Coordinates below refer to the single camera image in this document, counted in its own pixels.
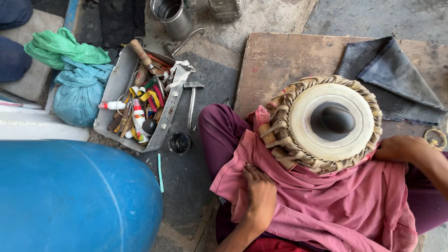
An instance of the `pink shirt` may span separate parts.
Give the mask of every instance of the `pink shirt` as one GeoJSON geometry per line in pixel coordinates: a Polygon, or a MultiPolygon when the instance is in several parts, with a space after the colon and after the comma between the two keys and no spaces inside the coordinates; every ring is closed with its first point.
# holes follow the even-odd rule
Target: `pink shirt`
{"type": "MultiPolygon", "coordinates": [[[[250,118],[256,132],[269,113],[260,106],[250,118]]],[[[373,154],[338,173],[318,176],[299,165],[286,171],[259,134],[246,130],[210,190],[232,202],[232,221],[239,222],[248,202],[242,171],[251,163],[277,185],[277,207],[267,232],[335,252],[410,252],[417,232],[406,201],[407,164],[370,161],[373,154]]]]}

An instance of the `blue plastic drum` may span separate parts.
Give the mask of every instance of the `blue plastic drum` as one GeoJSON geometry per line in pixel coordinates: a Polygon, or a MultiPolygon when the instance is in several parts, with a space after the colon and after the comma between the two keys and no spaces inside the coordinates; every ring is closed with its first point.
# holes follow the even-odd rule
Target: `blue plastic drum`
{"type": "Polygon", "coordinates": [[[149,168],[95,143],[0,141],[0,251],[149,251],[162,195],[149,168]]]}

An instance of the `teal plastic stick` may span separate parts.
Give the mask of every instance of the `teal plastic stick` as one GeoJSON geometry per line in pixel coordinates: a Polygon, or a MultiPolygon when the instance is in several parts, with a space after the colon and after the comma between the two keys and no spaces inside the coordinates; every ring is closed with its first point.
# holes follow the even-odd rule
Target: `teal plastic stick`
{"type": "Polygon", "coordinates": [[[162,168],[160,167],[161,162],[160,162],[160,153],[157,154],[157,161],[159,163],[159,182],[160,182],[160,191],[163,192],[164,191],[164,181],[162,180],[162,168]]]}

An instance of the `tabla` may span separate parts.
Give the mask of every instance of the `tabla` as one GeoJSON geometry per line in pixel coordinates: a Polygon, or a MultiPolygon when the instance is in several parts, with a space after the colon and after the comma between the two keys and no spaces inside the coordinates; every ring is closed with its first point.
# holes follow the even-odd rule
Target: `tabla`
{"type": "Polygon", "coordinates": [[[287,170],[301,164],[327,174],[355,166],[382,133],[375,95],[339,75],[302,78],[266,108],[271,121],[259,127],[260,137],[287,170]]]}

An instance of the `person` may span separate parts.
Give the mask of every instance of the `person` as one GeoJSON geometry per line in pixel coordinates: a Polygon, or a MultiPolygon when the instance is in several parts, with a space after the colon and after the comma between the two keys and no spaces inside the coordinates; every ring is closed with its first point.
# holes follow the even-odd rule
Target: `person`
{"type": "MultiPolygon", "coordinates": [[[[30,0],[0,0],[0,30],[24,25],[32,14],[30,0]]],[[[21,79],[31,67],[31,61],[21,44],[0,36],[0,83],[21,79]]]]}
{"type": "MultiPolygon", "coordinates": [[[[223,104],[212,104],[199,115],[199,129],[205,158],[212,180],[220,168],[233,158],[248,122],[223,104]]],[[[418,234],[448,221],[448,152],[429,146],[423,138],[394,136],[383,139],[374,159],[408,162],[405,175],[408,204],[415,216],[418,234]]],[[[251,164],[243,172],[247,180],[248,209],[240,221],[230,221],[230,203],[218,209],[216,216],[216,251],[322,251],[306,243],[293,242],[265,232],[276,208],[276,185],[268,175],[251,164]]]]}

